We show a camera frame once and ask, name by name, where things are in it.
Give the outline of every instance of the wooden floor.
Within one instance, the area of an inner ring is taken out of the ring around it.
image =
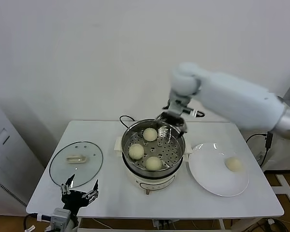
[[[271,184],[271,186],[279,186],[279,183],[274,174],[266,174],[266,177]],[[288,181],[290,185],[290,174],[285,174],[284,177]],[[281,220],[290,222],[290,201],[288,200],[286,195],[278,195],[277,196],[280,203],[282,204],[285,214],[278,218]],[[143,229],[143,230],[156,230],[153,227],[151,220],[132,220],[132,219],[99,219],[100,222],[114,228],[114,229]],[[195,230],[196,227],[201,230],[209,230],[209,229],[220,229],[219,222],[217,220],[180,220],[174,223],[174,226],[177,230]],[[230,228],[231,220],[224,220],[226,229]],[[290,232],[290,224],[285,223],[285,226],[288,228]],[[49,225],[46,222],[37,222],[33,218],[29,218],[27,220],[27,225],[30,227],[31,225],[35,225],[35,232],[43,232],[44,229]],[[171,224],[170,229],[174,230],[174,226]],[[107,229],[105,226],[99,224],[90,218],[85,218],[82,220],[81,224],[82,228],[99,228],[99,229]],[[262,232],[261,228],[257,228],[254,232]],[[23,232],[23,217],[8,217],[8,216],[0,216],[0,232]]]

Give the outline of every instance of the white cooker base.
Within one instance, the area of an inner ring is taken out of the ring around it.
[[[172,175],[159,179],[159,180],[150,180],[141,178],[135,174],[133,174],[127,167],[126,167],[126,173],[128,176],[128,179],[133,183],[135,186],[143,189],[145,193],[148,195],[150,191],[157,191],[160,189],[164,189],[168,187],[176,178],[178,170],[173,173]]]

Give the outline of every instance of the white dough ball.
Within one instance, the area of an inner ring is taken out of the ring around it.
[[[139,160],[144,155],[144,148],[140,144],[132,144],[129,148],[129,156],[131,159]]]
[[[143,132],[143,137],[147,141],[154,141],[158,136],[158,132],[154,128],[147,128]]]
[[[149,157],[146,160],[145,167],[147,170],[150,170],[150,171],[160,170],[162,167],[162,161],[158,157],[154,157],[154,156]]]
[[[244,169],[242,162],[236,157],[227,158],[225,164],[232,172],[239,172]]]

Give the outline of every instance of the white robotic arm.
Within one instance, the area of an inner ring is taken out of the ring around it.
[[[168,114],[180,117],[196,99],[240,129],[264,129],[290,139],[290,108],[267,89],[225,73],[213,73],[194,63],[172,71]]]

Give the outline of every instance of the cooker handle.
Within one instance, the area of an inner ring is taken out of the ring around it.
[[[121,139],[122,137],[117,137],[116,142],[115,142],[115,147],[114,147],[114,151],[116,152],[116,156],[118,157],[120,157],[122,153]]]
[[[189,155],[191,153],[192,153],[191,144],[190,144],[190,142],[187,139],[185,139],[185,151],[184,151],[184,155],[183,155],[183,157],[184,157],[183,161],[184,162],[189,162]]]

